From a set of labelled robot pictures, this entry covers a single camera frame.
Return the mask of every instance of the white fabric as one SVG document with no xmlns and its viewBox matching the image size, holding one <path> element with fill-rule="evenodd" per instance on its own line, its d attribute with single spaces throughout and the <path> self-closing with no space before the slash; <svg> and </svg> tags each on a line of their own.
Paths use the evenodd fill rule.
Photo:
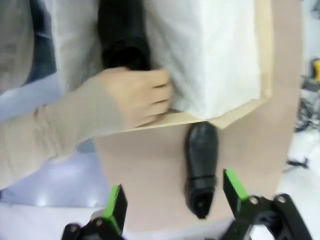
<svg viewBox="0 0 320 240">
<path fill-rule="evenodd" d="M 0 0 L 0 94 L 27 81 L 33 56 L 34 30 L 29 1 Z"/>
<path fill-rule="evenodd" d="M 260 98 L 254 0 L 144 0 L 155 68 L 175 86 L 172 107 L 210 119 Z M 60 84 L 102 70 L 98 0 L 55 0 L 51 19 Z"/>
<path fill-rule="evenodd" d="M 61 89 L 70 92 L 103 70 L 97 32 L 99 0 L 50 3 L 57 73 Z"/>
<path fill-rule="evenodd" d="M 152 58 L 173 108 L 210 119 L 260 97 L 254 0 L 144 0 Z"/>
</svg>

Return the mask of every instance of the wooden panel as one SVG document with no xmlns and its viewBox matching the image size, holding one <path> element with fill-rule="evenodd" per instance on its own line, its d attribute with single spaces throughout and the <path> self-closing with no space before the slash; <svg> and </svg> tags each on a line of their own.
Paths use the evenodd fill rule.
<svg viewBox="0 0 320 240">
<path fill-rule="evenodd" d="M 269 6 L 267 0 L 256 2 L 261 10 Z M 218 186 L 206 223 L 231 215 L 222 192 L 223 168 L 234 168 L 251 193 L 270 197 L 277 188 L 287 158 L 300 95 L 301 3 L 273 0 L 272 9 L 273 96 L 219 132 Z M 178 229 L 203 223 L 187 209 L 183 195 L 186 178 L 183 144 L 188 128 L 188 124 L 168 126 L 97 140 L 109 182 L 122 183 L 126 192 L 126 225 L 130 230 Z"/>
<path fill-rule="evenodd" d="M 256 36 L 259 49 L 262 98 L 273 94 L 274 79 L 274 21 L 272 2 L 255 0 Z"/>
</svg>

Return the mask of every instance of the yellow tool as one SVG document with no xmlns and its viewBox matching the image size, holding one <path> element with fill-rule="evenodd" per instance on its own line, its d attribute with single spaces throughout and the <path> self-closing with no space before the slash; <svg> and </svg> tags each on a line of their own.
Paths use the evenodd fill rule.
<svg viewBox="0 0 320 240">
<path fill-rule="evenodd" d="M 320 59 L 314 59 L 312 61 L 312 77 L 315 78 L 317 82 L 320 82 Z"/>
</svg>

